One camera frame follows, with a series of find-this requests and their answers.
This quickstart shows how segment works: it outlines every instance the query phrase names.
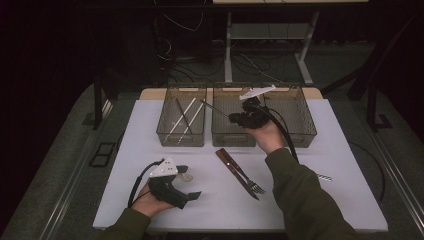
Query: green jacket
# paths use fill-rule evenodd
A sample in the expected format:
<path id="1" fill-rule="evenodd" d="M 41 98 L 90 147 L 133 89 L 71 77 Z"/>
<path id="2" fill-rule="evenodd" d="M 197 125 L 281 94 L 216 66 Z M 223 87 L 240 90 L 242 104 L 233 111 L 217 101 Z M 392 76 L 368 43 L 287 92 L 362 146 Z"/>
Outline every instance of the green jacket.
<path id="1" fill-rule="evenodd" d="M 265 159 L 274 179 L 274 198 L 284 213 L 286 233 L 291 240 L 359 239 L 343 219 L 336 202 L 325 192 L 316 174 L 299 165 L 290 152 L 278 149 Z M 118 221 L 99 239 L 142 238 L 150 219 L 125 209 Z"/>

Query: gray floor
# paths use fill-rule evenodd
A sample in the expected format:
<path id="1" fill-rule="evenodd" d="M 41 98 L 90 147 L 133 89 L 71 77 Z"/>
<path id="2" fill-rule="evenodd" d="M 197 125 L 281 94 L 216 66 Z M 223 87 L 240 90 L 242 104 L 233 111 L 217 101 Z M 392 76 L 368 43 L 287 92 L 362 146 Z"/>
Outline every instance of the gray floor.
<path id="1" fill-rule="evenodd" d="M 269 54 L 258 55 L 257 48 Z M 251 59 L 266 74 L 282 81 L 300 82 L 301 75 L 294 63 L 293 51 L 296 44 L 274 43 L 247 45 L 237 43 L 233 47 L 234 81 L 272 81 L 258 73 L 246 60 Z M 170 71 L 170 81 L 223 81 L 223 54 L 217 46 L 217 57 L 212 65 L 206 63 L 181 63 L 185 68 L 176 67 Z M 322 88 L 345 76 L 359 67 L 373 49 L 372 44 L 321 44 L 312 45 L 306 64 L 314 81 L 314 86 Z M 351 141 L 351 149 L 368 181 L 376 199 L 382 190 L 381 173 L 366 149 L 382 163 L 383 156 L 375 138 L 381 140 L 393 161 L 409 184 L 418 202 L 424 203 L 424 146 L 414 135 L 408 124 L 394 110 L 390 101 L 382 94 L 378 97 L 377 111 L 387 116 L 393 128 L 382 129 L 377 134 L 369 131 L 364 123 L 366 99 L 350 102 L 346 98 L 349 84 L 346 84 L 325 97 L 330 100 L 338 121 Z M 93 239 L 100 231 L 93 229 L 92 223 L 101 200 L 104 187 L 113 166 L 113 158 L 106 168 L 88 166 L 97 146 L 101 142 L 119 143 L 125 131 L 132 106 L 138 97 L 135 94 L 122 94 L 112 103 L 110 111 L 97 131 L 84 125 L 87 114 L 93 112 L 93 89 L 88 88 L 76 102 L 67 121 L 47 154 L 39 172 L 21 201 L 8 228 L 1 239 Z M 381 209 L 389 224 L 384 233 L 362 234 L 362 239 L 423 239 L 411 214 L 399 194 L 397 185 L 387 172 L 386 192 Z M 204 239 L 193 235 L 190 239 Z M 232 235 L 228 239 L 247 239 L 246 236 Z M 277 239 L 278 235 L 254 236 L 256 239 Z M 168 239 L 189 239 L 187 235 L 169 235 Z M 223 236 L 210 235 L 209 239 L 223 239 Z"/>

